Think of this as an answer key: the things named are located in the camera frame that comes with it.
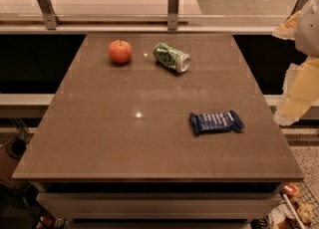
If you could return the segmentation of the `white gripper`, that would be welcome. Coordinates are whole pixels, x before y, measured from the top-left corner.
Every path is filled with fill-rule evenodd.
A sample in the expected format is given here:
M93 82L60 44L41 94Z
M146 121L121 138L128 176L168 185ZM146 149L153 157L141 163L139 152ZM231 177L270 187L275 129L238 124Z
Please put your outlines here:
M294 40L298 51L308 57L301 65L291 64L286 72L282 95L274 120L279 125L299 121L319 100L319 0L308 0L300 11L277 27L272 36Z

